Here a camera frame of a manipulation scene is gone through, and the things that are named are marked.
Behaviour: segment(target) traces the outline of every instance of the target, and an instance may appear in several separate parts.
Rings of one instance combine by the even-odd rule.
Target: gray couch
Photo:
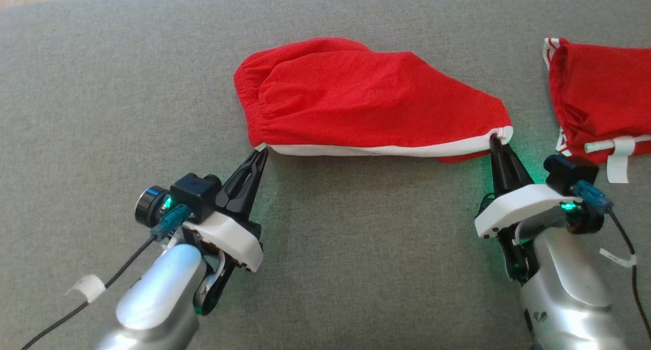
[[[500,97],[513,147],[537,182],[554,152],[544,37],[649,47],[649,0],[87,0],[0,14],[0,347],[18,348],[83,301],[144,239],[133,206],[183,174],[226,177],[249,154],[232,85],[249,54],[341,36],[409,50]],[[639,251],[651,310],[649,157],[630,185],[598,185]],[[516,350],[529,338],[518,285],[474,216],[490,162],[300,158],[272,153],[254,208],[265,260],[237,271],[192,349]],[[632,349],[648,348],[625,256],[607,223],[580,237]],[[96,304],[34,348],[86,348],[160,250],[149,248]]]

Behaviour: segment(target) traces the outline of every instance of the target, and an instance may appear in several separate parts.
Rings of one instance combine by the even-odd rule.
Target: white stripe
[[[550,40],[549,38],[545,38],[545,43],[542,45],[542,59],[545,61],[545,65],[547,65],[547,70],[549,70],[549,60],[547,60],[547,50],[549,50],[550,60],[554,57],[554,53],[556,53],[556,49],[549,44],[549,40]],[[553,44],[558,48],[560,46],[560,39],[551,39],[551,44]]]
[[[270,144],[269,147],[277,153],[284,155],[317,156],[332,155],[337,157],[361,157],[379,155],[399,155],[406,157],[458,157],[490,149],[490,136],[497,133],[502,144],[509,143],[513,136],[513,127],[494,128],[482,136],[469,137],[468,139],[451,141],[450,143],[427,145],[424,147],[399,147],[386,145],[381,147],[344,147],[341,145],[316,145],[316,144]]]
[[[560,132],[558,133],[558,141],[556,142],[556,151],[560,152],[562,155],[565,155],[565,157],[571,157],[572,152],[570,149],[568,149],[568,138],[565,136],[565,132],[563,131],[563,128],[560,128]]]
[[[267,143],[259,144],[259,145],[258,145],[257,147],[255,147],[254,149],[257,150],[258,152],[261,152],[261,151],[262,151],[263,149],[265,149],[265,148],[267,148]]]

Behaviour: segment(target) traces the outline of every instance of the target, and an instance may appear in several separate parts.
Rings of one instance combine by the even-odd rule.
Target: white cable tie
[[[100,294],[106,291],[104,281],[102,281],[96,275],[86,275],[83,278],[79,279],[79,281],[77,281],[77,283],[73,285],[70,290],[68,290],[66,295],[75,289],[79,290],[86,296],[88,303],[92,303],[95,299],[97,299],[97,297],[100,296]]]
[[[224,266],[226,266],[226,255],[223,250],[219,250],[219,266],[217,268],[217,276],[222,276],[224,273]]]
[[[518,223],[518,226],[516,226],[516,232],[515,232],[515,234],[513,234],[514,237],[511,240],[511,242],[513,243],[514,246],[519,246],[519,244],[521,243],[520,232],[522,230],[523,223],[524,223],[524,219],[520,220],[520,222]]]
[[[621,267],[626,267],[627,269],[632,268],[633,265],[637,265],[637,258],[635,257],[635,255],[631,255],[631,258],[629,260],[625,260],[604,250],[604,248],[600,248],[599,253],[603,257],[609,258],[612,262],[615,262],[617,265],[620,265]]]

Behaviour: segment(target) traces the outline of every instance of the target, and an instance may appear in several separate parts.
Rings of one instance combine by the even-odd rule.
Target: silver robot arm
[[[511,147],[497,139],[491,162],[495,194],[484,198],[475,228],[479,237],[498,239],[507,276],[521,285],[531,349],[626,350],[605,285],[573,237],[604,223],[603,212],[574,194],[595,181],[598,168],[553,156],[545,165],[547,183],[535,185]]]
[[[120,300],[93,348],[188,347],[198,315],[216,307],[234,269],[255,272],[262,263],[261,228],[249,215],[266,162],[267,151],[256,151],[223,186],[211,174],[189,173],[169,190],[153,186],[142,193],[136,220],[152,228],[159,241],[170,241]]]
[[[126,292],[97,350],[180,350],[199,327],[193,298],[207,266],[189,244],[173,246]]]

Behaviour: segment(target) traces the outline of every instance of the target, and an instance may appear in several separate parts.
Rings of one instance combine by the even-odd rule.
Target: red cloth
[[[485,148],[463,146],[460,153],[410,154],[409,149],[511,127],[498,98],[438,72],[411,52],[375,52],[348,39],[312,39],[254,53],[237,69],[234,82],[254,147],[394,146],[356,155],[476,157],[472,153],[488,149],[487,137]],[[511,131],[504,134],[511,137]],[[296,154],[347,155],[323,149]]]
[[[551,100],[572,155],[605,162],[612,149],[586,153],[584,144],[651,134],[651,49],[547,41]],[[650,142],[635,145],[649,152]]]

